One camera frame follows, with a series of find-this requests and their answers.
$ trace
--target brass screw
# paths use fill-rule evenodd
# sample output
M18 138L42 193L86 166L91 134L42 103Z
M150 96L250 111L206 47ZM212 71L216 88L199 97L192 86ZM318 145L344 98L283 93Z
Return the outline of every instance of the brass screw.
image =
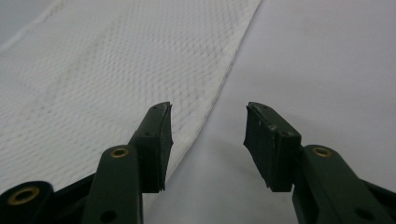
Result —
M29 203L32 201L40 192L40 189L36 186L28 186L15 191L11 196L9 196L7 203L9 205L20 205L24 203Z
M126 148L116 148L110 152L110 156L113 158L121 158L129 154L129 150Z
M329 158L332 155L330 150L324 147L314 147L313 151L315 154L317 154L317 156L324 158Z

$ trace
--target white towel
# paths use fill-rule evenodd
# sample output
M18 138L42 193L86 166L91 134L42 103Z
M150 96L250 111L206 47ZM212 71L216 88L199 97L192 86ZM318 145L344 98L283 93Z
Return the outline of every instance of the white towel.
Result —
M164 101L173 104L169 177L260 1L54 2L0 48L0 190L31 180L60 189L94 173L101 153L126 144Z

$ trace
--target textured white fabric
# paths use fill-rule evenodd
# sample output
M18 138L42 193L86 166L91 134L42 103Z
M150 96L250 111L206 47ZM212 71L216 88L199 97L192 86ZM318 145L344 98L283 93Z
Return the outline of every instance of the textured white fabric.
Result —
M173 106L168 175L260 0L60 0L0 48L0 189L93 173L151 105Z

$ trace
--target white table surface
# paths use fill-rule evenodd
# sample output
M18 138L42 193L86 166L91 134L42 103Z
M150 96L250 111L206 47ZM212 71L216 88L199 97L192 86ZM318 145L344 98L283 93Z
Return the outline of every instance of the white table surface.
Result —
M0 0L0 45L52 0ZM297 223L243 147L249 101L275 109L303 145L337 150L396 191L396 2L263 0L193 147L146 223Z

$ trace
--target screw hole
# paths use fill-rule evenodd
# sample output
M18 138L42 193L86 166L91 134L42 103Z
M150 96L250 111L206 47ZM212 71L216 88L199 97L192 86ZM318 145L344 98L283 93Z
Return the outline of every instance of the screw hole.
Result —
M110 156L113 158L124 157L129 153L128 149L125 148L116 148L111 151Z
M320 157L325 157L325 158L330 157L332 155L330 150L324 147L314 147L314 153Z
M14 192L8 198L8 204L20 205L32 201L40 192L40 189L36 186L29 186L23 189L19 189Z
M102 221L102 223L110 223L114 221L116 217L117 217L116 211L109 210L102 213L102 215L100 216L100 220Z
M359 217L361 217L361 218L363 218L363 219L370 220L370 221L374 220L373 214L371 214L370 212L368 212L368 211L366 211L366 210L363 210L363 209L361 209L361 208L357 208L357 209L355 210L355 212L356 212L356 214L357 214Z

